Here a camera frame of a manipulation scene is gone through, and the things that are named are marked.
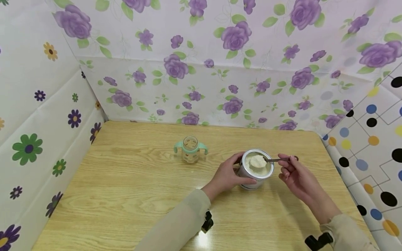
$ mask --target beige sleeve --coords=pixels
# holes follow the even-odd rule
[[[322,232],[329,232],[334,242],[334,251],[378,251],[369,238],[347,215],[340,214],[332,218],[328,224],[320,225]]]
[[[200,230],[211,202],[194,190],[163,217],[138,243],[135,251],[179,251]]]

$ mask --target green flower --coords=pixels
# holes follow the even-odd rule
[[[12,145],[12,149],[17,152],[14,153],[12,159],[14,161],[20,160],[20,165],[25,165],[30,162],[36,161],[36,155],[42,153],[42,148],[39,147],[43,141],[38,139],[38,135],[36,133],[31,134],[31,137],[24,134],[21,136],[21,143],[14,143]]]
[[[59,176],[63,174],[63,170],[66,169],[66,161],[64,159],[58,160],[53,167],[53,175]]]

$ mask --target wood grain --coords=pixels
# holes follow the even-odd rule
[[[173,145],[193,135],[210,154],[181,161]],[[319,136],[305,131],[106,122],[64,193],[34,251],[132,251],[152,226],[232,154],[260,148],[297,155],[340,209],[373,239]],[[255,191],[240,187],[213,202],[214,226],[185,251],[308,250],[318,223],[274,175]]]

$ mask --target formula can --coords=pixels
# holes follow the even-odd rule
[[[254,185],[240,185],[240,186],[242,188],[246,189],[246,190],[255,190],[255,189],[259,188],[269,176],[272,175],[272,173],[274,172],[274,163],[273,162],[267,163],[267,168],[270,168],[268,170],[267,175],[265,175],[265,176],[255,176],[251,172],[249,172],[243,165],[243,163],[245,162],[246,156],[249,153],[259,153],[259,154],[262,154],[263,156],[265,156],[268,159],[271,159],[271,156],[269,154],[267,154],[266,152],[264,152],[263,150],[250,149],[250,150],[248,150],[247,152],[245,152],[243,154],[243,157],[240,160],[240,168],[237,171],[237,176],[239,176],[239,177],[249,177],[249,178],[255,179],[257,181],[257,184],[254,184]]]

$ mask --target yellow flower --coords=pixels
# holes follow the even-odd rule
[[[45,48],[45,54],[47,55],[48,59],[51,59],[53,61],[58,59],[57,50],[54,49],[53,45],[51,45],[48,42],[46,42],[46,44],[44,44],[43,47]]]

